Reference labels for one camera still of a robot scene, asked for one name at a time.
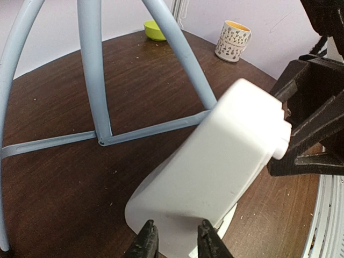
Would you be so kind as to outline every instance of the light blue metal frame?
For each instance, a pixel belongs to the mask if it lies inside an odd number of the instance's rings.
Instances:
[[[5,115],[12,81],[26,38],[41,6],[44,3],[44,0],[24,0],[17,18],[13,23],[13,27],[0,60],[0,187],[1,160],[6,157],[92,139],[95,137],[98,138],[99,144],[102,146],[108,146],[188,126],[198,125],[210,112],[209,110],[216,105],[216,98],[198,61],[164,1],[142,1],[167,38],[167,41],[176,54],[179,62],[182,64],[193,87],[207,110],[193,116],[113,136],[106,102],[104,81],[101,35],[101,0],[78,0],[77,9],[82,62],[92,118],[95,124],[95,131],[3,147]],[[4,222],[2,191],[0,191],[0,249],[4,252],[10,250]]]

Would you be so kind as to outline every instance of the white mug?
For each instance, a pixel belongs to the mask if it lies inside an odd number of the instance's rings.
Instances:
[[[234,21],[225,21],[215,54],[228,62],[238,62],[252,37],[249,28]]]

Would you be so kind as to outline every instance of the dark brown table surface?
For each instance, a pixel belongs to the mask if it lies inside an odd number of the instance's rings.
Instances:
[[[226,63],[214,45],[186,33],[219,98],[237,79],[264,90],[275,80],[244,60]],[[137,32],[103,44],[113,134],[204,110],[166,42]],[[110,147],[96,139],[3,162],[6,224],[16,257],[121,257],[135,234],[124,207],[140,182],[193,128]],[[77,51],[16,79],[4,146],[94,130]],[[266,169],[238,203],[224,242],[235,257],[300,257],[317,176],[273,178]]]

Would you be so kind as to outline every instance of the yellow-green bowl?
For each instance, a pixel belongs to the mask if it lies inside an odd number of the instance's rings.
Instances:
[[[154,20],[148,20],[144,23],[145,26],[145,33],[147,37],[155,41],[165,41],[166,38],[162,34],[159,26],[156,24]]]

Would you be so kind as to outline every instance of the white wall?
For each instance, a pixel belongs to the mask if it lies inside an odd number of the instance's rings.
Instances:
[[[0,0],[0,53],[23,0]],[[172,0],[165,0],[171,7]],[[141,0],[102,0],[103,40],[143,30]],[[76,0],[46,0],[27,38],[15,77],[80,49]]]
[[[190,0],[181,23],[186,31],[216,44],[225,20],[251,29],[252,40],[242,57],[274,78],[320,38],[300,0]]]

